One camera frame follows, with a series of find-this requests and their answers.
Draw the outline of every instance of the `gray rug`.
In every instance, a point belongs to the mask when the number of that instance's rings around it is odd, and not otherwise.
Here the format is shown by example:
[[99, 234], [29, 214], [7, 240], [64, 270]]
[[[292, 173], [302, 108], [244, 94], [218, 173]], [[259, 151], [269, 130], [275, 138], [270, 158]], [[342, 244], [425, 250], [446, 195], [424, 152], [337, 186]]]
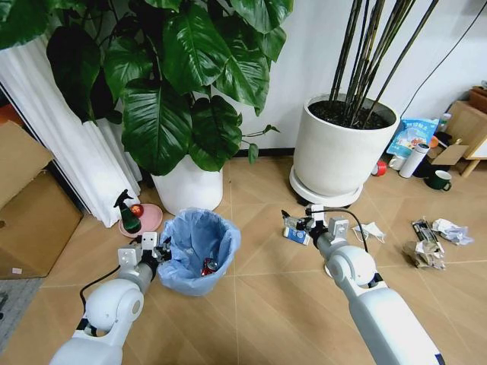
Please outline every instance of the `gray rug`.
[[0, 280], [0, 354], [17, 328], [25, 310], [39, 290], [41, 278]]

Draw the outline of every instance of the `green mug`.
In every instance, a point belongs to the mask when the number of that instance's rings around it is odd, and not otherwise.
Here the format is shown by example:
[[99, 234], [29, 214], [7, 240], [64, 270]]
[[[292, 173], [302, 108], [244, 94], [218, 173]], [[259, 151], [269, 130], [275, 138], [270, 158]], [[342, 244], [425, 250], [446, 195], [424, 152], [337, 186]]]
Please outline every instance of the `green mug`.
[[451, 189], [451, 175], [443, 170], [436, 170], [425, 182], [426, 185], [435, 190], [444, 190], [447, 192]]

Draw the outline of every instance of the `plant soil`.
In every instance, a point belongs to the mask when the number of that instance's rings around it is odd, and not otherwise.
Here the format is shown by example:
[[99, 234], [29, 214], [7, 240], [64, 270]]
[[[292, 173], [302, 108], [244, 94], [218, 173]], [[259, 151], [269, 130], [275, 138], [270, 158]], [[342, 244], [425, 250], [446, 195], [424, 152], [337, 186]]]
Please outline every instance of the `plant soil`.
[[317, 101], [309, 105], [308, 109], [311, 114], [319, 119], [330, 122], [340, 127], [351, 129], [382, 129], [390, 125], [384, 118], [376, 113], [372, 113], [370, 119], [364, 123], [368, 115], [368, 109], [362, 108], [357, 113], [358, 122], [355, 125], [350, 125], [350, 120], [344, 120], [345, 103], [343, 101]]

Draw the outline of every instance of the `pink plate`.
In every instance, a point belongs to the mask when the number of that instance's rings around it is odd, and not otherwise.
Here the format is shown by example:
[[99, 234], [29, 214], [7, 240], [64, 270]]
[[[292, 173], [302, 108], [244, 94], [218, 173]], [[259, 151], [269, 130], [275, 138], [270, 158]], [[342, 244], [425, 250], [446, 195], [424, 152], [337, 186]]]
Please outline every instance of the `pink plate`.
[[130, 238], [136, 238], [139, 234], [143, 234], [144, 232], [153, 232], [159, 228], [162, 222], [162, 210], [154, 204], [142, 204], [142, 207], [144, 207], [144, 213], [139, 218], [142, 225], [140, 231], [130, 234], [125, 230], [125, 228], [123, 228], [122, 220], [120, 220], [119, 230], [122, 235]]

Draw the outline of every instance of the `electrical cord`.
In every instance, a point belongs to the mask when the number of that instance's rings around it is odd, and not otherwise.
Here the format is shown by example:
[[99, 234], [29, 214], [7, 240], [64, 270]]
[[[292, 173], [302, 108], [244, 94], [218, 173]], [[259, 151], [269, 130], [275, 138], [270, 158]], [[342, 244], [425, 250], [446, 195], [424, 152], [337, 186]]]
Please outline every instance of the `electrical cord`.
[[[134, 242], [140, 243], [142, 241], [142, 236], [137, 236], [134, 238], [132, 241], [129, 242], [129, 245], [132, 245]], [[93, 280], [91, 283], [86, 284], [83, 286], [83, 288], [79, 291], [79, 297], [81, 298], [81, 302], [83, 303], [83, 313], [86, 312], [86, 299], [84, 298], [84, 291], [87, 290], [90, 286], [95, 285], [96, 283], [99, 283], [100, 281], [108, 278], [110, 275], [115, 274], [120, 268], [120, 265], [118, 265], [116, 268], [114, 268], [112, 271], [109, 273], [105, 274], [104, 276], [99, 277], [96, 280]]]
[[472, 23], [468, 26], [468, 28], [465, 30], [465, 32], [463, 32], [462, 36], [458, 39], [458, 41], [454, 44], [454, 46], [450, 49], [450, 51], [448, 51], [447, 55], [436, 65], [435, 68], [433, 68], [433, 71], [431, 71], [430, 74], [428, 75], [428, 77], [418, 86], [415, 93], [412, 95], [411, 100], [409, 101], [408, 105], [406, 105], [406, 108], [401, 113], [401, 117], [399, 119], [403, 118], [404, 113], [411, 106], [412, 101], [414, 100], [414, 98], [416, 97], [418, 92], [421, 90], [423, 85], [426, 84], [426, 81], [429, 80], [429, 78], [436, 72], [436, 70], [438, 70], [438, 68], [441, 66], [441, 64], [448, 58], [448, 56], [455, 50], [455, 48], [457, 48], [458, 43], [460, 43], [461, 40], [466, 36], [466, 34], [470, 30], [470, 28], [475, 24], [475, 22], [477, 21], [477, 19], [479, 18], [480, 14], [483, 12], [483, 10], [486, 6], [487, 6], [487, 2], [485, 2], [484, 5], [480, 8], [479, 13], [475, 16]]
[[358, 228], [360, 229], [362, 241], [364, 241], [364, 250], [365, 250], [365, 252], [368, 252], [367, 242], [365, 242], [365, 233], [364, 233], [364, 229], [362, 228], [362, 224], [358, 220], [357, 216], [355, 214], [353, 214], [350, 210], [345, 209], [345, 208], [327, 208], [327, 209], [323, 209], [322, 211], [310, 211], [310, 213], [328, 213], [328, 212], [337, 212], [337, 211], [343, 211], [343, 212], [348, 213], [351, 216], [353, 216], [353, 218], [355, 219], [355, 221], [358, 224]]

